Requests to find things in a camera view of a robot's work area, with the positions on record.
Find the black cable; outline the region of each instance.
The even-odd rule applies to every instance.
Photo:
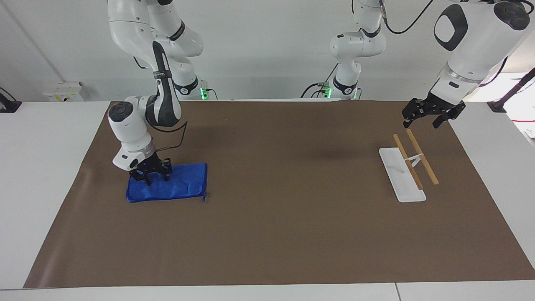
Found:
[[[338,65],[339,65],[339,63],[336,63],[336,65],[334,66],[333,70],[331,71],[331,73],[329,74],[329,76],[327,77],[327,79],[325,80],[325,82],[329,82],[329,79],[330,79],[331,76],[333,75],[334,70],[336,70],[336,68],[338,67]],[[310,90],[310,89],[312,89],[313,87],[316,87],[316,86],[318,86],[318,87],[319,87],[319,86],[322,86],[322,83],[317,82],[317,83],[315,83],[315,84],[312,84],[312,85],[308,86],[308,87],[304,90],[303,94],[301,94],[301,97],[300,97],[300,98],[303,98],[304,95],[308,92],[308,90]]]
[[[516,92],[516,93],[515,93],[514,95],[516,95],[516,94],[519,94],[519,93],[522,93],[522,92],[526,91],[527,89],[531,88],[531,86],[533,86],[533,84],[535,84],[535,80],[534,80],[534,81],[532,81],[532,82],[531,82],[531,84],[530,84],[529,86],[527,86],[527,87],[523,88],[522,90],[520,90],[520,91]],[[497,99],[495,99],[495,100],[491,100],[491,102],[495,102],[495,101],[498,101],[498,100],[500,100],[500,99],[501,99],[501,98],[497,98]]]
[[[531,10],[528,12],[528,14],[531,14],[533,12],[533,9],[534,9],[533,3],[529,2],[528,0],[518,0],[518,1],[521,2],[521,3],[525,3],[525,4],[529,5]]]
[[[336,67],[338,67],[340,63],[336,63],[336,65],[334,66],[333,68],[333,71],[331,71],[331,74],[329,74],[329,76],[327,77],[327,79],[325,80],[325,82],[329,82],[329,79],[331,78],[331,75],[333,75],[334,73],[334,70],[336,70]]]
[[[4,89],[4,88],[2,88],[2,87],[0,87],[0,89],[1,89],[2,91],[4,91],[5,93],[7,93],[11,98],[13,98],[14,101],[17,101],[17,99],[16,99],[15,97],[13,97],[13,95],[11,95],[11,93],[9,93],[8,91],[6,91],[6,89]]]
[[[134,56],[134,61],[135,61],[135,63],[137,64],[137,66],[138,66],[139,68],[141,68],[141,69],[148,69],[148,67],[143,67],[143,66],[141,66],[141,65],[139,64],[139,62],[137,61],[137,58],[136,58],[135,56]]]
[[[303,94],[301,94],[301,97],[300,97],[300,98],[303,98],[304,95],[308,92],[308,90],[312,89],[313,87],[317,87],[317,86],[319,86],[319,85],[320,85],[319,83],[315,83],[315,84],[312,84],[312,85],[308,86],[308,87],[304,90]]]
[[[488,84],[490,84],[491,82],[493,82],[496,78],[498,78],[498,75],[500,75],[500,73],[501,73],[502,70],[503,70],[503,67],[505,67],[505,63],[507,62],[507,59],[508,59],[508,58],[509,58],[509,57],[505,57],[505,58],[503,59],[503,63],[502,63],[502,65],[501,65],[500,69],[498,69],[498,72],[496,73],[496,75],[495,75],[489,82],[486,82],[486,83],[484,83],[484,84],[479,85],[478,88],[485,87],[486,85],[488,85]]]
[[[318,93],[318,95],[316,96],[316,98],[318,98],[319,95],[321,94],[321,92],[323,92],[323,91],[320,89],[320,90],[318,90],[318,91],[312,93],[312,96],[311,96],[310,98],[314,98],[314,95],[315,95],[316,93]]]
[[[505,94],[499,101],[492,102],[492,110],[496,111],[496,110],[503,109],[503,106],[505,105],[505,103],[509,101],[511,97],[518,94],[518,92],[520,92],[522,88],[525,87],[533,78],[535,78],[535,68],[531,69],[530,72],[524,75],[524,77],[522,77],[522,79],[509,92],[507,92],[507,94]]]
[[[217,97],[217,92],[214,89],[206,89],[206,91],[212,91],[216,95],[216,99],[219,100],[219,97]]]
[[[187,128],[188,128],[188,122],[186,122],[183,126],[178,128],[178,129],[184,129],[184,131],[182,132],[182,138],[180,139],[180,143],[178,145],[159,148],[159,149],[156,150],[156,153],[159,153],[161,151],[166,151],[168,149],[179,148],[180,146],[182,146],[182,142],[184,142],[184,136],[186,136],[186,129]]]
[[[151,128],[155,129],[156,131],[158,131],[158,132],[160,132],[160,133],[170,134],[170,133],[176,133],[176,132],[182,130],[182,128],[184,128],[184,126],[185,126],[186,123],[188,123],[188,122],[186,122],[185,124],[181,125],[179,128],[174,129],[174,130],[170,130],[170,131],[161,130],[161,129],[155,127],[151,122],[147,122],[147,123],[150,125]]]
[[[422,10],[422,12],[418,15],[418,17],[416,17],[416,19],[412,22],[411,25],[409,25],[409,27],[407,27],[405,30],[403,31],[400,31],[400,32],[397,32],[397,31],[394,31],[390,28],[390,25],[388,25],[388,20],[386,18],[386,13],[385,13],[385,18],[384,18],[384,21],[385,21],[385,25],[386,25],[386,28],[388,28],[388,30],[393,33],[393,34],[404,34],[406,33],[407,31],[409,31],[409,29],[411,29],[414,24],[416,24],[416,22],[418,22],[418,20],[420,19],[420,17],[424,14],[424,12],[429,8],[429,6],[431,5],[431,3],[433,3],[434,0],[430,0],[429,3],[425,6],[425,8]]]

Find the blue cloth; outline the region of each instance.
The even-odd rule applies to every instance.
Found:
[[[205,201],[207,171],[206,163],[175,165],[167,182],[156,172],[149,174],[149,179],[152,181],[150,186],[131,177],[128,181],[126,199],[130,203],[136,203],[203,197]]]

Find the white wall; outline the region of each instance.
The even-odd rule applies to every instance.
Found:
[[[83,81],[92,100],[150,95],[151,72],[140,70],[117,48],[109,33],[104,0],[0,0],[0,85],[25,101],[42,100],[44,82],[58,81],[20,29],[68,81]],[[197,73],[225,99],[298,97],[325,80],[336,63],[328,51],[332,36],[354,31],[349,0],[175,0],[184,21],[199,32],[205,52],[192,61]],[[389,23],[405,28],[427,0],[390,1]],[[451,2],[433,3],[407,34],[387,33],[378,57],[360,62],[364,99],[424,97],[448,52],[434,40],[433,25]],[[7,10],[15,17],[10,19]],[[506,71],[527,71],[535,34],[510,59]]]

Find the green led light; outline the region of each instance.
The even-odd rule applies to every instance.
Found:
[[[201,97],[202,97],[202,100],[207,100],[208,99],[208,93],[203,88],[201,88]]]
[[[354,100],[360,100],[362,96],[362,89],[357,88],[357,91],[355,91],[355,95],[353,95]]]

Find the wooden stick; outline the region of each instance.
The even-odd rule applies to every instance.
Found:
[[[403,148],[403,144],[401,144],[401,140],[398,134],[394,134],[394,140],[396,141],[396,144],[398,145],[398,148],[400,149],[403,159],[405,159],[405,163],[407,164],[407,167],[409,168],[410,174],[414,178],[414,182],[416,182],[416,186],[418,186],[418,189],[422,190],[424,188],[424,186],[422,185],[422,181],[420,181],[420,178],[416,174],[416,170],[414,170],[414,167],[412,167],[412,164],[410,163],[410,161],[407,160],[409,156],[407,156],[407,152],[405,151],[405,148]]]
[[[414,137],[414,134],[410,129],[407,129],[407,135],[409,135],[410,142],[412,142],[412,146],[414,146],[414,150],[418,154],[423,154],[422,149],[420,148],[420,145],[418,144],[418,141],[416,141],[416,138]],[[431,169],[431,165],[429,165],[429,162],[427,161],[427,158],[425,155],[420,156],[420,159],[422,159],[422,164],[425,167],[425,170],[427,171],[427,174],[431,178],[431,181],[433,182],[433,185],[438,185],[438,179],[435,176],[433,169]]]

